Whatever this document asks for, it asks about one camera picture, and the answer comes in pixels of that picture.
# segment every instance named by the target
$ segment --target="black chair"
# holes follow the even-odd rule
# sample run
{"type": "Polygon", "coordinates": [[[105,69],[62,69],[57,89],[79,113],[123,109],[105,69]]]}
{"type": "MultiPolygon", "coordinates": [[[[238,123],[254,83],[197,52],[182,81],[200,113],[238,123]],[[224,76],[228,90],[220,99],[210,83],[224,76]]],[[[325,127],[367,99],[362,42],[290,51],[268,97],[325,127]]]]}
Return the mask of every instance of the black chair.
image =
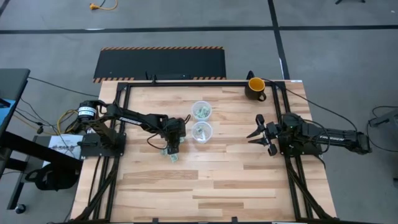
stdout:
{"type": "Polygon", "coordinates": [[[337,2],[335,4],[339,4],[340,2],[342,2],[343,0],[337,0],[337,2]]]}

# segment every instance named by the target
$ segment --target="wooden table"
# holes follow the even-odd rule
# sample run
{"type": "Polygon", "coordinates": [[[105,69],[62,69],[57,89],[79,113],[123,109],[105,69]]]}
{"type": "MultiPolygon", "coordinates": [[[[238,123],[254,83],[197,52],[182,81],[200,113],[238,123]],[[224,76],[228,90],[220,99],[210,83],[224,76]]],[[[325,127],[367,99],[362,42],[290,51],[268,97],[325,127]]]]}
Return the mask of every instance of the wooden table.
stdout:
{"type": "MultiPolygon", "coordinates": [[[[117,82],[103,82],[99,98],[111,103],[116,86],[117,82]]],[[[286,81],[286,87],[305,96],[301,82],[286,81]]],[[[196,143],[191,135],[192,118],[180,145],[180,159],[173,164],[146,143],[149,133],[127,124],[127,146],[119,165],[111,221],[151,222],[159,218],[160,222],[230,222],[235,216],[239,221],[294,220],[284,158],[280,154],[270,157],[266,147],[248,144],[246,139],[256,129],[257,114],[263,114],[266,123],[277,121],[271,88],[266,87],[265,93],[268,99],[259,102],[247,100],[243,87],[133,87],[129,109],[144,114],[185,118],[194,102],[208,101],[213,108],[209,120],[213,137],[206,144],[196,143]]],[[[305,100],[290,93],[288,97],[293,113],[311,119],[305,100]]],[[[284,112],[282,97],[279,99],[284,112]]],[[[163,139],[152,142],[164,146],[163,139]]],[[[87,205],[96,160],[84,161],[72,218],[87,205]]],[[[309,191],[335,216],[322,163],[313,156],[302,156],[302,160],[309,191]]],[[[305,217],[302,195],[297,192],[305,217]]],[[[100,218],[104,217],[107,196],[105,193],[100,218]]]]}

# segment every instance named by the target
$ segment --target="chair wheel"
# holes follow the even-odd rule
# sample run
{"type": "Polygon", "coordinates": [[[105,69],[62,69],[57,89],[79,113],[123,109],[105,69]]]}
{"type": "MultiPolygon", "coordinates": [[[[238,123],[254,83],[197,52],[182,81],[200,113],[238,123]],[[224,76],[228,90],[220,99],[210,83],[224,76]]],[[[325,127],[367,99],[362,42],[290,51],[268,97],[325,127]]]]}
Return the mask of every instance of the chair wheel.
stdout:
{"type": "Polygon", "coordinates": [[[15,207],[15,212],[17,214],[22,214],[26,211],[26,206],[24,204],[17,204],[17,207],[15,207]]]}

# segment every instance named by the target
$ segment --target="white paper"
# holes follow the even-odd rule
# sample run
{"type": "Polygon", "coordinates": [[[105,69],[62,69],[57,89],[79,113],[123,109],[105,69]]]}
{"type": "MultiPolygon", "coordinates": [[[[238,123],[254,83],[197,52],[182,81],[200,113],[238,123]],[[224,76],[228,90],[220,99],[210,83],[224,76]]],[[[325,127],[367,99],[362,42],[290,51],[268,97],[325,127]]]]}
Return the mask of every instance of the white paper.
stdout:
{"type": "MultiPolygon", "coordinates": [[[[62,134],[61,136],[62,138],[60,136],[51,136],[49,148],[67,156],[74,157],[75,159],[80,159],[81,149],[80,146],[77,145],[77,142],[80,142],[83,136],[74,134],[62,134]]],[[[50,162],[44,161],[43,167],[49,163],[50,162]]]]}

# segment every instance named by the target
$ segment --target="orange and black striped edge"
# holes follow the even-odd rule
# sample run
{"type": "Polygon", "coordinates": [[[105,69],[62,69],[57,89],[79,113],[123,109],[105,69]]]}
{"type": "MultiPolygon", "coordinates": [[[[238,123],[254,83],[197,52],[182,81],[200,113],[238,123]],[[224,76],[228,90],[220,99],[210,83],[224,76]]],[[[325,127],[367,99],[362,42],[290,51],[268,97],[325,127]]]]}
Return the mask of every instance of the orange and black striped edge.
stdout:
{"type": "Polygon", "coordinates": [[[103,50],[181,50],[181,49],[217,49],[223,50],[224,47],[204,46],[204,47],[103,47],[103,50]]]}
{"type": "MultiPolygon", "coordinates": [[[[193,77],[194,80],[225,80],[225,77],[193,77]]],[[[94,78],[93,83],[101,83],[103,81],[133,81],[134,78],[94,78]]]]}

